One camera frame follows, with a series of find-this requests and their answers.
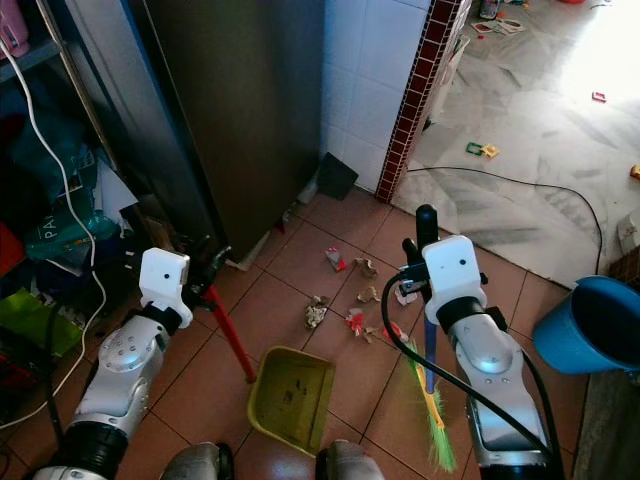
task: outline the blue bucket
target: blue bucket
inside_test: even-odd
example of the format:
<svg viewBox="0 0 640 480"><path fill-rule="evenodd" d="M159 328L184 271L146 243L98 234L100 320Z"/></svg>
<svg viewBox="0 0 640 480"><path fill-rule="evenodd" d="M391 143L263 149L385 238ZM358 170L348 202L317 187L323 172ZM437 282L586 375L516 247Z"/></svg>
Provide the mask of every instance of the blue bucket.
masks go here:
<svg viewBox="0 0 640 480"><path fill-rule="evenodd" d="M640 370L640 294L613 278L578 280L535 327L533 342L562 373Z"/></svg>

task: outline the broom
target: broom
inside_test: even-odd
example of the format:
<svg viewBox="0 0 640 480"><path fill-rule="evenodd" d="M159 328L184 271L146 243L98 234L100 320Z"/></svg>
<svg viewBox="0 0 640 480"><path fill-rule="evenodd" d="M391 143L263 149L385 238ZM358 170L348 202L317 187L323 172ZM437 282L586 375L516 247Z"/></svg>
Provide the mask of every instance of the broom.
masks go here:
<svg viewBox="0 0 640 480"><path fill-rule="evenodd" d="M427 331L427 345L429 351L427 353L427 359L433 361L435 359L435 338L437 333L437 326L428 320L425 321L425 329ZM420 353L415 341L411 341L407 344L411 350L416 353ZM442 399L440 392L435 386L435 374L430 370L426 371L422 365L409 360L411 367L413 368L416 376L418 377L418 383L420 390L427 404L427 411L429 412L429 427L431 431L432 443L430 458L434 458L438 465L446 472L453 472L456 467L456 458L449 441L449 435L447 434L444 422L440 412L442 411Z"/></svg>

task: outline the green broom bristles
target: green broom bristles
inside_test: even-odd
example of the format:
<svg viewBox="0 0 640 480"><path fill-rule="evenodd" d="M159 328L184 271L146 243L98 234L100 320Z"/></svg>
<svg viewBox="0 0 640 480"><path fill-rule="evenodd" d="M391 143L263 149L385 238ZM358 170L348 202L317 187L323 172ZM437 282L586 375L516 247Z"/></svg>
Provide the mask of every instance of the green broom bristles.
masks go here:
<svg viewBox="0 0 640 480"><path fill-rule="evenodd" d="M415 341L411 341L408 343L409 348L414 352L420 354L420 351L415 343ZM453 472L456 467L456 458L453 452L453 448L451 446L451 442L449 441L449 435L447 434L447 429L441 423L442 421L437 418L437 416L442 416L442 397L440 396L440 391L436 387L434 389L432 398L433 403L435 404L437 412L432 413L431 408L429 408L429 400L428 397L431 396L429 393L425 391L425 381L426 371L422 365L414 362L409 359L409 364L411 365L411 369L416 374L416 378L418 378L419 388L422 390L422 393L425 397L425 402L427 403L427 412L429 413L429 430L431 431L431 451L429 452L429 460L437 462L437 464L446 472ZM418 369L422 370L422 379Z"/></svg>

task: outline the white wall tile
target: white wall tile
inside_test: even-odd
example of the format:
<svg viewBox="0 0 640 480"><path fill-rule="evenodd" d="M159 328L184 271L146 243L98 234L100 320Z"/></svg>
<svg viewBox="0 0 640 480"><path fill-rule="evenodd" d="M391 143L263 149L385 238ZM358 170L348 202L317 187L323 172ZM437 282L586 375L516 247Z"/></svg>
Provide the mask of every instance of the white wall tile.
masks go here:
<svg viewBox="0 0 640 480"><path fill-rule="evenodd" d="M329 152L337 159L342 160L346 140L347 134L344 130L323 123L320 134L320 158L324 158L325 153Z"/></svg>
<svg viewBox="0 0 640 480"><path fill-rule="evenodd" d="M431 6L431 0L397 0L400 3L406 3L407 5L413 5L414 7L421 8L422 10L428 10Z"/></svg>
<svg viewBox="0 0 640 480"><path fill-rule="evenodd" d="M395 0L367 0L358 73L404 91L425 15Z"/></svg>
<svg viewBox="0 0 640 480"><path fill-rule="evenodd" d="M353 135L347 135L342 161L360 175L356 184L374 192L378 186L386 153L386 149L376 147Z"/></svg>
<svg viewBox="0 0 640 480"><path fill-rule="evenodd" d="M324 64L323 70L322 121L346 129L355 75L328 63Z"/></svg>
<svg viewBox="0 0 640 480"><path fill-rule="evenodd" d="M403 92L378 82L356 77L349 132L386 149L398 115Z"/></svg>
<svg viewBox="0 0 640 480"><path fill-rule="evenodd" d="M358 66L366 0L327 0L325 62L355 72Z"/></svg>

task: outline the white cable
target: white cable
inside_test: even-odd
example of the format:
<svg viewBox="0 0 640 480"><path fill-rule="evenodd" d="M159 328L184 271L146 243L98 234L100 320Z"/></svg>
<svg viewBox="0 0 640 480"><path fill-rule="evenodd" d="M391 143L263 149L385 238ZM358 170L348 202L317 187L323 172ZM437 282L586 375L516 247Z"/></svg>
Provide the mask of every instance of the white cable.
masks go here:
<svg viewBox="0 0 640 480"><path fill-rule="evenodd" d="M7 57L7 60L9 60L9 63L11 63L11 66L16 72L16 76L18 77L18 80L20 80L20 84L22 85L22 89L24 90L25 97L27 98L27 107L29 108L29 119L31 120L31 126L33 127L33 130L36 132L36 135L38 136L40 143L42 143L42 146L53 157L53 159L58 164L58 167L60 167L60 171L62 172L62 180L64 182L64 194L65 194L65 198L67 199L67 205L69 206L69 212L71 212L71 216L73 216L74 220L78 222L78 225L82 227L82 230L84 230L84 232L89 237L89 240L91 241L91 274L93 275L93 279L96 281L96 283L98 284L98 287L100 288L100 291L102 292L102 303L100 304L98 309L93 313L93 315L91 315L91 317L85 324L84 329L82 330L82 352L80 353L78 360L76 360L76 362L73 364L71 369L67 372L65 377L62 379L58 387L53 391L53 396L55 397L57 393L60 391L60 389L62 388L62 386L65 384L65 382L69 379L71 374L73 374L75 369L78 368L78 365L80 365L80 362L82 362L82 359L84 358L84 354L86 353L85 340L87 336L87 331L89 330L89 327L91 326L91 323L93 322L93 320L100 313L100 310L102 310L102 308L107 303L107 292L104 289L104 285L100 283L100 280L96 275L96 272L93 270L95 256L96 256L96 241L93 238L93 235L91 235L91 232L89 231L89 229L85 227L84 223L82 223L82 220L80 220L80 218L76 214L76 211L73 209L73 205L71 203L71 195L69 194L69 184L67 182L67 172L64 169L64 165L62 164L60 159L57 157L57 155L54 153L54 151L51 149L49 144L46 142L46 140L40 133L40 130L38 130L38 125L36 124L36 119L33 114L33 101L31 100L31 92L29 91L27 82L25 82L24 77L22 76L22 72L20 71L20 67L18 67L18 64L16 63L15 59L13 58L13 56L9 52L9 49L7 48L7 46L5 45L4 41L1 38L0 38L0 49L2 49L2 52ZM12 422L5 423L4 425L0 425L0 430L4 430L5 428L9 428L13 425L16 425L18 423L24 422L25 420L28 420L29 418L33 417L38 412L40 412L46 406L47 406L47 402L45 401L42 405L40 405L36 410L31 412L30 414L25 415L24 417L14 420Z"/></svg>

